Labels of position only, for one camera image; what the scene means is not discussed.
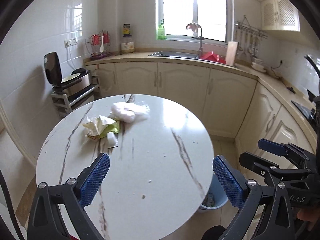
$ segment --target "faucet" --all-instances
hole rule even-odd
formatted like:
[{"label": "faucet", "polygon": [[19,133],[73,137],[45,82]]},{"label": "faucet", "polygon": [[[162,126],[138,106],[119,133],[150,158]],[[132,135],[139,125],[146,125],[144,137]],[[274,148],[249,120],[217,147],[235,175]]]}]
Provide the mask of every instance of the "faucet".
[{"label": "faucet", "polygon": [[198,33],[198,29],[200,28],[200,37],[191,37],[192,39],[199,39],[200,40],[200,46],[199,46],[199,50],[198,50],[198,56],[199,58],[202,56],[203,53],[203,49],[202,49],[202,41],[204,40],[204,38],[202,37],[202,27],[200,26],[200,24],[198,23],[189,23],[186,26],[186,30],[191,29],[193,31],[193,34]]}]

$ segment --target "blue trash bin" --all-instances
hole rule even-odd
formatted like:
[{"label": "blue trash bin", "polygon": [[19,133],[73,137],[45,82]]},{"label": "blue trash bin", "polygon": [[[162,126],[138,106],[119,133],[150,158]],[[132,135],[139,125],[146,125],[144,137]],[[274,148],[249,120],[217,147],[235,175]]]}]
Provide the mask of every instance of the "blue trash bin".
[{"label": "blue trash bin", "polygon": [[215,201],[214,206],[213,207],[206,207],[201,204],[198,209],[198,211],[200,213],[206,212],[208,210],[221,208],[228,201],[227,194],[224,192],[224,189],[222,188],[222,186],[221,186],[221,184],[215,174],[213,174],[212,181],[211,181],[210,188],[209,188],[209,192],[211,192],[213,194],[213,199]]}]

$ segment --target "human hand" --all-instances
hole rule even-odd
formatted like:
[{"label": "human hand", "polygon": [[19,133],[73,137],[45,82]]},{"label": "human hand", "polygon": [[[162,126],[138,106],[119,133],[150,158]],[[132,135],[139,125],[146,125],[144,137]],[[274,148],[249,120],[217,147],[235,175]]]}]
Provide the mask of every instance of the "human hand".
[{"label": "human hand", "polygon": [[320,218],[320,207],[300,209],[297,214],[298,219],[302,221],[309,221],[308,231],[311,231],[315,223]]}]

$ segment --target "green dish soap bottle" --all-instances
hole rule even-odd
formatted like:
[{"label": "green dish soap bottle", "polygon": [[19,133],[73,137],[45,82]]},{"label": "green dish soap bottle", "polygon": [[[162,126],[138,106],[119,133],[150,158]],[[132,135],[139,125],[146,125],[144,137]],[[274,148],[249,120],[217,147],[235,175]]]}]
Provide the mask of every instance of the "green dish soap bottle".
[{"label": "green dish soap bottle", "polygon": [[158,26],[157,40],[166,40],[167,36],[165,35],[164,20],[161,20],[160,25]]}]

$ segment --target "white marble tabletop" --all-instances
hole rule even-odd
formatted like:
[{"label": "white marble tabletop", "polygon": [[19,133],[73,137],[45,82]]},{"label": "white marble tabletop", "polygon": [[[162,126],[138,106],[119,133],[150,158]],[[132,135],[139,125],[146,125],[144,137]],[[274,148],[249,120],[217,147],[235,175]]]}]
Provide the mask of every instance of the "white marble tabletop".
[{"label": "white marble tabletop", "polygon": [[[105,139],[85,142],[81,123],[86,117],[108,116],[120,101],[144,101],[150,117],[121,125],[116,148],[108,149]],[[82,106],[47,137],[36,182],[53,186],[76,178],[100,152],[109,154],[110,169],[85,211],[106,240],[161,239],[196,212],[209,190],[214,158],[209,134],[193,113],[173,101],[122,95]],[[77,237],[64,206],[61,213]]]}]

